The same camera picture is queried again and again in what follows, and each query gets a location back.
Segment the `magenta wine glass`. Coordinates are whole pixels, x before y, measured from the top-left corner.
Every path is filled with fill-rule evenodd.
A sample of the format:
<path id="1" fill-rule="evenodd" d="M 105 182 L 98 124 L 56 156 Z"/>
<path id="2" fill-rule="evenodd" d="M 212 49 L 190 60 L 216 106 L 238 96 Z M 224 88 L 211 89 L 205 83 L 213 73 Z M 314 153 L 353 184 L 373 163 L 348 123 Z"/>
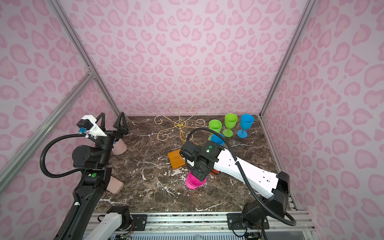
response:
<path id="1" fill-rule="evenodd" d="M 203 186 L 206 182 L 207 182 L 207 179 L 200 181 L 195 176 L 193 176 L 191 174 L 191 172 L 188 173 L 188 176 L 187 176 L 186 181 L 185 181 L 187 188 L 189 188 L 191 190 L 194 190 L 194 189 L 197 189 L 197 188 Z"/>

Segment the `blue wine glass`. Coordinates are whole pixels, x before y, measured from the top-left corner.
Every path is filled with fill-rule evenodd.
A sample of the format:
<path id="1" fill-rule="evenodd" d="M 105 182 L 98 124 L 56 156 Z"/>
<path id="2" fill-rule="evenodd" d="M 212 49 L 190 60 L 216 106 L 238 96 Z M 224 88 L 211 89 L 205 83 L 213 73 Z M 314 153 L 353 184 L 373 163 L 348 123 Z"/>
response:
<path id="1" fill-rule="evenodd" d="M 247 130 L 250 129 L 255 121 L 252 115 L 244 114 L 241 116 L 240 126 L 241 130 L 237 132 L 239 138 L 245 139 L 248 137 Z"/>
<path id="2" fill-rule="evenodd" d="M 221 146 L 224 146 L 225 145 L 225 141 L 223 139 L 225 138 L 225 136 L 222 135 L 222 134 L 220 134 L 220 136 L 222 137 L 222 139 L 218 135 L 212 135 L 211 136 L 211 141 L 215 142 L 216 144 L 219 144 Z"/>

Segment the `green wine glass front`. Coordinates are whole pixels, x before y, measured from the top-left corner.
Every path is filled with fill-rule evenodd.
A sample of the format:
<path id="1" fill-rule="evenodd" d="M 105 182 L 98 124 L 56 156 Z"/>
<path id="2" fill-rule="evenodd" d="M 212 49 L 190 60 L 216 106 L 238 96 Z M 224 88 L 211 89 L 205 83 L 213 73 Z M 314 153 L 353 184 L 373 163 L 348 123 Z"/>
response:
<path id="1" fill-rule="evenodd" d="M 215 131 L 216 133 L 220 133 L 222 130 L 222 122 L 219 120 L 211 120 L 209 122 L 209 129 Z"/>

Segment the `green wine glass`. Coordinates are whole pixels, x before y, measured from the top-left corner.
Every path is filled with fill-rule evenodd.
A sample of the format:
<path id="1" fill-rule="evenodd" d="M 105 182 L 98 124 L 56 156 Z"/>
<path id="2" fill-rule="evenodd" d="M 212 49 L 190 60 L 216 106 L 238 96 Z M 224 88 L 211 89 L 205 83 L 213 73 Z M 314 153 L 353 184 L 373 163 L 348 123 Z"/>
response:
<path id="1" fill-rule="evenodd" d="M 219 120 L 211 120 L 209 122 L 209 129 L 215 131 L 216 133 L 220 133 L 222 130 L 222 122 Z"/>
<path id="2" fill-rule="evenodd" d="M 233 136 L 233 131 L 232 129 L 236 126 L 238 122 L 238 116 L 235 115 L 235 114 L 227 114 L 225 116 L 225 126 L 226 126 L 226 129 L 223 131 L 223 135 L 226 137 L 226 138 L 230 138 Z"/>

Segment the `blue wine glass front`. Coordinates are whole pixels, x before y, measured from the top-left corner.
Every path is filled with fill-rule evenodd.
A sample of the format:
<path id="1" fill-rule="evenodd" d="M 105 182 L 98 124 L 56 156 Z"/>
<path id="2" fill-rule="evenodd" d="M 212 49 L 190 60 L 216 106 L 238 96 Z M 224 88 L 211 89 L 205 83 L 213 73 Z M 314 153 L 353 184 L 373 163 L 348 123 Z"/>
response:
<path id="1" fill-rule="evenodd" d="M 255 121 L 252 115 L 244 114 L 241 116 L 240 126 L 241 130 L 237 132 L 239 138 L 245 139 L 248 137 L 247 130 L 250 129 Z"/>

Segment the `red wine glass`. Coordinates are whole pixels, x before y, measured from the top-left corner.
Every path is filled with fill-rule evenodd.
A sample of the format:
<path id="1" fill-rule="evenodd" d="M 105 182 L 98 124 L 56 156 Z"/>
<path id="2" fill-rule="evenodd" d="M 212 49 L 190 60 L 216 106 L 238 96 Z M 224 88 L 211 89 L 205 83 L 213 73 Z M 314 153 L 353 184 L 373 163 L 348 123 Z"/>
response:
<path id="1" fill-rule="evenodd" d="M 210 170 L 210 173 L 212 175 L 219 175 L 221 172 L 220 171 L 217 171 L 217 170 Z"/>

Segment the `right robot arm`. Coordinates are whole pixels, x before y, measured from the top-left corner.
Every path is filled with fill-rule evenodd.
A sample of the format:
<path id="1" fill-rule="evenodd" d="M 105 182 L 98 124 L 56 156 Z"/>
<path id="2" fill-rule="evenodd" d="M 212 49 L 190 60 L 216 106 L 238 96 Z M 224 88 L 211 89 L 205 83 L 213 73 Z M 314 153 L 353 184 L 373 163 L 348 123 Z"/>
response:
<path id="1" fill-rule="evenodd" d="M 203 146 L 186 142 L 180 155 L 190 168 L 191 175 L 200 182 L 215 170 L 246 184 L 255 198 L 246 203 L 242 211 L 241 217 L 246 227 L 252 228 L 267 216 L 288 226 L 297 224 L 287 212 L 290 195 L 290 176 L 287 173 L 275 174 L 262 170 L 234 157 L 229 149 L 212 141 Z"/>

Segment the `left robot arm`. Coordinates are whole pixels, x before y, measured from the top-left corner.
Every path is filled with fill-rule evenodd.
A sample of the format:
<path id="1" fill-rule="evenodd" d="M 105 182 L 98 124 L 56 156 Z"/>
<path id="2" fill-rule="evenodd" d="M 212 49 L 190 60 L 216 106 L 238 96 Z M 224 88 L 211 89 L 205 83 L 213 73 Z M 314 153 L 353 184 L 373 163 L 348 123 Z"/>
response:
<path id="1" fill-rule="evenodd" d="M 81 179 L 74 188 L 74 202 L 55 240 L 81 240 L 100 198 L 110 183 L 109 167 L 114 143 L 129 133 L 124 113 L 120 113 L 113 130 L 105 128 L 105 114 L 98 117 L 83 116 L 77 123 L 79 133 L 94 139 L 95 145 L 81 145 L 72 153 L 73 166 L 81 172 Z"/>

